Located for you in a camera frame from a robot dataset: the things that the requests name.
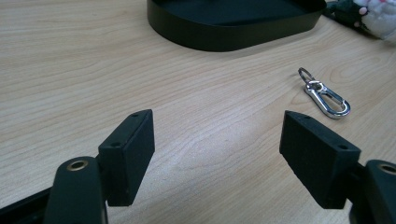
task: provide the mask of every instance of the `table surface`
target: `table surface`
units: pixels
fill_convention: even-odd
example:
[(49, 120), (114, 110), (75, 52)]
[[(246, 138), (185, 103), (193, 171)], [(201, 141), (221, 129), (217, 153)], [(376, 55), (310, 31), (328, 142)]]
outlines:
[[(285, 110), (396, 162), (396, 46), (321, 17), (248, 49), (181, 47), (149, 26), (146, 1), (0, 3), (0, 207), (52, 185), (57, 167), (151, 108), (156, 152), (134, 204), (110, 223), (348, 223), (321, 209), (279, 154)], [(347, 99), (324, 116), (297, 70)]]

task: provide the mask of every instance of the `black plastic part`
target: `black plastic part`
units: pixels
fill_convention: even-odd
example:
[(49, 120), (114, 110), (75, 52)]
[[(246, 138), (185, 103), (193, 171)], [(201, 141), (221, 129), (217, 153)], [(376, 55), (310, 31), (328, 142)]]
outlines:
[(358, 165), (357, 147), (317, 120), (286, 111), (280, 153), (321, 207), (344, 207), (342, 183)]
[(40, 224), (50, 196), (44, 189), (0, 210), (0, 223)]
[(312, 29), (323, 0), (148, 0), (148, 22), (188, 48), (230, 51)]
[(95, 158), (74, 158), (64, 162), (56, 172), (44, 224), (71, 223), (107, 223)]
[(99, 146), (107, 204), (128, 206), (143, 180), (154, 153), (154, 126), (151, 110), (130, 115)]
[(365, 174), (365, 167), (358, 163), (342, 183), (347, 198), (353, 203), (349, 212), (351, 224), (375, 224), (372, 209), (364, 192)]
[(387, 161), (368, 161), (364, 191), (375, 223), (396, 223), (396, 165)]
[(354, 1), (331, 1), (327, 2), (323, 15), (356, 29), (355, 22), (361, 22), (362, 15), (359, 13), (361, 8), (362, 6)]

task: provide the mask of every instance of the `screw hole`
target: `screw hole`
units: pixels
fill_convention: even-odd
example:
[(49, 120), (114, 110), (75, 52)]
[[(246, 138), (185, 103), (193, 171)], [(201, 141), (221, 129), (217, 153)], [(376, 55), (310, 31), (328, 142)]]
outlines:
[(340, 147), (341, 149), (343, 149), (343, 150), (347, 150), (347, 146), (345, 146), (345, 145), (339, 145), (339, 147)]
[(396, 175), (396, 168), (393, 166), (389, 166), (386, 164), (380, 164), (379, 168), (384, 171), (385, 173), (391, 174), (391, 175)]
[(69, 171), (78, 171), (84, 169), (88, 165), (87, 161), (73, 161), (67, 166)]

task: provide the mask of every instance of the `wooden table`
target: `wooden table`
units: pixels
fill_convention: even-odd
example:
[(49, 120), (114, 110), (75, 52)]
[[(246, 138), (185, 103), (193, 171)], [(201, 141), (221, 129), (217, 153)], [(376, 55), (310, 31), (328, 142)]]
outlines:
[[(344, 119), (304, 93), (299, 67), (347, 99)], [(396, 162), (396, 47), (327, 18), (306, 33), (232, 52), (158, 35), (146, 1), (0, 3), (0, 207), (96, 156), (131, 113), (151, 108), (156, 152), (134, 204), (110, 223), (348, 223), (321, 209), (279, 154), (285, 110), (309, 115)]]

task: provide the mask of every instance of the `metal carabiner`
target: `metal carabiner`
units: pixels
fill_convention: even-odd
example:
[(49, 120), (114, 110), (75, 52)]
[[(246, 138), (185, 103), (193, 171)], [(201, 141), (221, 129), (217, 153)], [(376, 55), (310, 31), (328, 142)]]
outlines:
[[(340, 119), (349, 114), (350, 105), (346, 100), (344, 100), (341, 96), (327, 88), (320, 81), (316, 81), (315, 78), (304, 68), (299, 68), (298, 73), (306, 84), (304, 88), (306, 94), (308, 94), (315, 101), (317, 106), (327, 117), (331, 119)], [(341, 106), (342, 110), (336, 111), (332, 109), (323, 100), (322, 95), (329, 97), (333, 102)]]

